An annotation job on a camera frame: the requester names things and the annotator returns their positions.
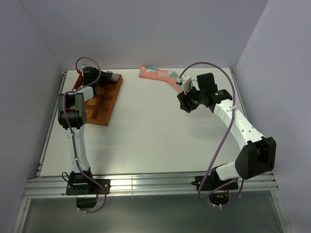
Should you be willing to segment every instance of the black bracket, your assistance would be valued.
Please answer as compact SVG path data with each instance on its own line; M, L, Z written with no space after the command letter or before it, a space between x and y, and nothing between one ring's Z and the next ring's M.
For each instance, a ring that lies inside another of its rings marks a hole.
M95 179L104 189L105 193L109 194L110 192L110 180L109 179ZM90 186L86 184L82 185L70 185L68 184L66 189L66 195L68 196L77 196L77 195L100 195L104 194L103 190L97 185L93 185L90 189ZM97 198L82 197L76 198L76 206L79 209L85 208L94 208L97 203Z
M110 192L110 180L109 179L95 179L106 191L106 194ZM97 186L93 185L92 189L87 189L89 185L70 185L68 184L66 189L66 195L77 196L77 195L96 195L104 194L104 192Z
M199 187L201 185L201 182L202 182L202 179L203 179L204 176L196 176L195 177L195 181L191 182L192 185L195 185L196 186L196 191L199 191ZM212 178L212 176L208 176L206 181L204 182L204 186L202 188L202 191L212 191L214 190L215 188L218 188L219 186L231 181L232 179L230 180L226 180L226 181L221 181L221 180L218 180L217 182L215 182ZM229 190L237 190L239 188L238 186L238 182L233 182L231 184L229 184L228 186L226 186L229 188Z

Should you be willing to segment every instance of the metal frame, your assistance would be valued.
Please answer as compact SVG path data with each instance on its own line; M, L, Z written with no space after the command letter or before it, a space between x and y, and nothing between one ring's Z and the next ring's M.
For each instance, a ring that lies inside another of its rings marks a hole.
M276 207L276 212L277 212L278 218L280 219L280 223L281 223L283 232L292 233L293 232L292 227L291 227L290 221L287 217L287 214L286 214L283 202L281 200L279 191L278 190L271 191L271 195L273 198L274 205Z
M66 81L66 77L67 77L67 71L63 72L63 78L62 78L62 81L61 81L61 84L60 84L60 87L59 87L59 90L58 90L58 94L61 94L62 91L63 91L63 87L64 87L64 84L65 84L65 81ZM48 143L49 143L49 139L50 139L50 135L51 135L51 132L52 132L52 127L53 127L53 124L54 124L54 119L55 119L56 113L57 113L57 101L55 102L54 111L53 111L52 119L51 119L51 122L50 122L48 134L47 134L47 137L46 137L45 142L44 142L44 146L43 146L43 150L42 150L42 154L41 154L41 158L40 158L40 162L41 163L43 163L43 161L44 161L44 155L45 155Z
M31 199L23 199L13 228L14 233L22 233Z
M230 69L231 75L237 90L233 70ZM59 94L63 90L67 72L63 73L63 79L59 88ZM246 115L243 102L241 100L243 113ZM41 177L41 169L44 161L44 154L49 142L54 118L56 115L56 105L54 107L53 117L50 123L49 131L46 137L44 148L42 151L37 174L34 179L29 179L25 188L23 200L18 212L15 223L14 233L21 233L24 227L26 216L28 213L31 199L42 198L76 198L76 196L66 196L66 182L61 177ZM131 175L109 175L94 176L95 179L111 179L110 196L140 196L140 195L170 195L170 194L195 194L196 187L190 183L195 180L195 176L204 175L205 172L182 172L182 173L163 173L163 174L131 174ZM256 176L244 182L243 192L253 191L271 191L272 198L276 207L276 212L280 219L282 230L285 233L291 233L284 206L279 196L278 186L272 172L267 172L260 176Z

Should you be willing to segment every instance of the white connector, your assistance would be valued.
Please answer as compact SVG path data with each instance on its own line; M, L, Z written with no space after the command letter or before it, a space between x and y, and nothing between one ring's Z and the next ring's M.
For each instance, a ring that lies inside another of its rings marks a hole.
M187 94L192 88L192 79L191 76L184 74L182 77L178 77L176 83L181 86L181 89L184 90L184 93Z

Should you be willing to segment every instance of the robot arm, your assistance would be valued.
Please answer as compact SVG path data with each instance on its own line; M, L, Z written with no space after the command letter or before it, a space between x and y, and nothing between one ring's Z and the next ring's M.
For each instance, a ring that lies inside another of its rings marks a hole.
M97 82L93 83L99 76L99 72L101 74L100 78ZM83 173L92 178L91 168L86 157L84 143L84 125L86 124L87 120L85 102L96 95L98 85L103 86L109 82L118 82L119 80L119 74L102 72L94 67L83 67L82 75L84 77L84 85L90 83L93 84L91 84L91 86L84 87L75 93L66 95L65 101L66 115L74 134L71 133L65 119L65 113L63 111L64 94L58 95L58 122L66 130L70 147L71 173L68 177L68 189L71 189L71 193L76 195L89 194L94 190L94 183L82 175L77 166L77 162L79 162L79 166Z
M183 92L178 94L180 108L190 113L200 104L208 107L229 127L234 109L235 120L231 133L237 140L241 152L236 161L212 169L210 176L215 186L221 181L234 178L250 179L274 168L276 142L265 138L246 119L243 113L233 106L232 97L226 90L218 90L212 73L197 76L199 89L191 85L191 77L183 76L177 84L183 85Z

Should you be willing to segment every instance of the cable tie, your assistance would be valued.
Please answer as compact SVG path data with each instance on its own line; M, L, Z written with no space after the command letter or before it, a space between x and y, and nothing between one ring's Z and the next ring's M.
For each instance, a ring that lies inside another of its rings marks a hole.
M236 105L233 105L232 108L230 108L230 109L228 110L228 112L231 112L233 109L236 109L236 108L237 108L237 106L236 106Z

